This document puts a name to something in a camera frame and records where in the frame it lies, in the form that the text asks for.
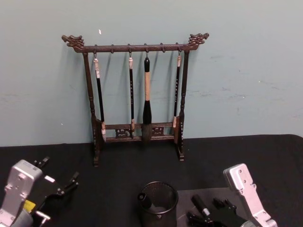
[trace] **calligraphy brush rack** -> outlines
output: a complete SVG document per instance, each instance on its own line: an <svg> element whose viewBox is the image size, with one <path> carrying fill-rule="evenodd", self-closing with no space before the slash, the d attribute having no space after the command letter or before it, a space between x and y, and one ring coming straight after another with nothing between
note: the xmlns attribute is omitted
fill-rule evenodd
<svg viewBox="0 0 303 227"><path fill-rule="evenodd" d="M101 134L101 120L96 118L95 115L95 105L93 88L91 83L91 75L89 68L89 53L98 52L153 52L153 51L179 51L184 52L183 60L183 75L182 75L182 87L181 87L181 103L180 103L180 113L178 116L176 127L174 128L174 133L172 135L164 134L164 128L173 127L173 122L159 122L152 123L152 137L151 140L172 140L175 143L177 154L179 160L184 160L183 151L183 128L184 128L184 105L185 105L185 95L187 87L187 71L188 71L188 57L190 51L195 51L198 49L200 44L203 44L205 40L209 37L208 33L190 35L187 44L157 44L157 45L107 45L107 46L85 46L82 36L62 36L64 42L67 42L67 46L72 47L75 52L82 53L84 59L84 67L86 74L87 89L89 95L89 105L91 112L91 124L93 130L94 138L94 166L98 166L99 154L101 148L104 146L104 140ZM177 98L178 98L178 80L176 81L176 97L175 97L175 109L177 108ZM140 129L142 124L136 123L135 129ZM141 136L132 136L131 123L130 124L108 124L106 129L115 130L116 136L109 137L106 142L121 142L121 141L139 141L142 140Z"/></svg>

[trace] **mesh pen holder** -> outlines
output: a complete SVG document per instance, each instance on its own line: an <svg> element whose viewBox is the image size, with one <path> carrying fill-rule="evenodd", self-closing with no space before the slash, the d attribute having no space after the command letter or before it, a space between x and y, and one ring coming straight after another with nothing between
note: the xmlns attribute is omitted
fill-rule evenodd
<svg viewBox="0 0 303 227"><path fill-rule="evenodd" d="M169 184L151 182L141 191L145 193L158 209L157 212L140 206L140 218L143 227L176 227L178 193Z"/></svg>

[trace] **teal wall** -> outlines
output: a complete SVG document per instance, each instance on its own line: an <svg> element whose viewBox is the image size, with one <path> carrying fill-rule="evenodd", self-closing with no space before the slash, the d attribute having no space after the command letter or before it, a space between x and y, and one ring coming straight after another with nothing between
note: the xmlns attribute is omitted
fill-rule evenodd
<svg viewBox="0 0 303 227"><path fill-rule="evenodd" d="M2 1L0 146L91 141L82 55L63 34L108 45L186 43L209 32L189 58L185 138L303 136L302 10L298 0ZM177 54L149 54L154 122L172 119ZM106 123L128 123L128 54L98 58ZM133 54L138 122L143 58Z"/></svg>

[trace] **wooden rack leg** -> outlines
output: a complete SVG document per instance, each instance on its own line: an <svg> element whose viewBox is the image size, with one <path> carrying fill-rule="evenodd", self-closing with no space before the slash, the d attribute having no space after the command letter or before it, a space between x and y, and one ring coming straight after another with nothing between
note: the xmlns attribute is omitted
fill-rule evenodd
<svg viewBox="0 0 303 227"><path fill-rule="evenodd" d="M93 94L93 86L91 83L88 53L83 53L83 58L84 58L84 66L85 66L85 74L86 74L87 92L89 95L91 126L93 129L93 137L94 137L94 166L98 166L101 140L99 133L100 131L98 130L97 127L97 118L95 115L94 94Z"/></svg>
<svg viewBox="0 0 303 227"><path fill-rule="evenodd" d="M183 127L184 127L185 95L186 95L186 87L187 87L188 56L189 56L189 51L184 51L181 105L180 105L180 113L179 113L178 144L177 144L178 156L180 161L184 161L185 158L183 152Z"/></svg>

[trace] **black tablecloth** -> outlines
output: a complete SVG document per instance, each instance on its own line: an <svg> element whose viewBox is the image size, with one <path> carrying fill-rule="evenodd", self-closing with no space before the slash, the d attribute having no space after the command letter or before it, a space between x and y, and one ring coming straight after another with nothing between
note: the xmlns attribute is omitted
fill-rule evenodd
<svg viewBox="0 0 303 227"><path fill-rule="evenodd" d="M303 226L303 139L258 135L185 140L185 162L170 142L107 144L92 166L91 144L0 148L0 187L20 159L51 158L44 172L65 183L80 172L71 200L52 204L46 227L139 227L136 195L151 181L177 190L226 187L222 171L246 163L265 209L280 227ZM0 190L0 201L4 191Z"/></svg>

